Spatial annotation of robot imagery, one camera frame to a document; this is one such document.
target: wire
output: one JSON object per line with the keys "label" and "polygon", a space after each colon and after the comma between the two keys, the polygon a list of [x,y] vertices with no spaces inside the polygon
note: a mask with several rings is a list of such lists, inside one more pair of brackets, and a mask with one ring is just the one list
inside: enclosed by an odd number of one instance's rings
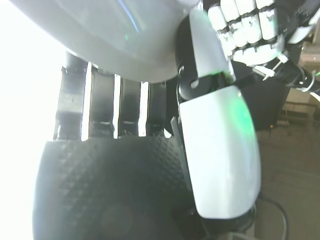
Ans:
{"label": "wire", "polygon": [[281,211],[283,220],[282,240],[289,240],[289,219],[285,209],[278,202],[272,200],[261,192],[259,194],[259,198],[269,204],[275,205]]}

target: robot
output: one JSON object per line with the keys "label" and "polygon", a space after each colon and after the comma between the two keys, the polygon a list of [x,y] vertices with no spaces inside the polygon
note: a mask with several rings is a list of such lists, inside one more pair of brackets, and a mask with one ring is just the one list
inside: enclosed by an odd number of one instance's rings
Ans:
{"label": "robot", "polygon": [[261,187],[255,128],[231,61],[252,68],[263,81],[275,78],[320,93],[315,73],[291,61],[286,50],[315,28],[320,2],[301,8],[297,1],[290,11],[282,5],[286,1],[204,1],[207,12],[199,0],[11,2],[98,68],[135,82],[179,76],[179,119],[172,128],[204,219],[243,215]]}

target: overexposed background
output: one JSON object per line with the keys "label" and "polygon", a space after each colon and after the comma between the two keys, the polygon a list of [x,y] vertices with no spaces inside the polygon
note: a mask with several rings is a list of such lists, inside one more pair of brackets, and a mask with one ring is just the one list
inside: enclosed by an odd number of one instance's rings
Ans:
{"label": "overexposed background", "polygon": [[54,132],[64,52],[0,0],[0,239],[33,239],[34,184]]}

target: black textured panel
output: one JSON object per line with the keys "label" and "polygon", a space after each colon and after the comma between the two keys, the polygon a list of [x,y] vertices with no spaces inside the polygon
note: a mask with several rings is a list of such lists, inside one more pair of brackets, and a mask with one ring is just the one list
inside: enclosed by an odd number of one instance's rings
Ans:
{"label": "black textured panel", "polygon": [[193,206],[174,139],[46,144],[36,183],[35,240],[179,240],[172,213]]}

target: glossy white casing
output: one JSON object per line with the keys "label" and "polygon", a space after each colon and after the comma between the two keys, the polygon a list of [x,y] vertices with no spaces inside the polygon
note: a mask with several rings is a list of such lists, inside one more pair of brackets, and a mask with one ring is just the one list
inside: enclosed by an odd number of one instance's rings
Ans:
{"label": "glossy white casing", "polygon": [[246,213],[261,187],[255,129],[240,90],[229,86],[180,104],[195,205],[207,219]]}
{"label": "glossy white casing", "polygon": [[200,0],[11,0],[79,57],[135,81],[177,75],[175,36]]}

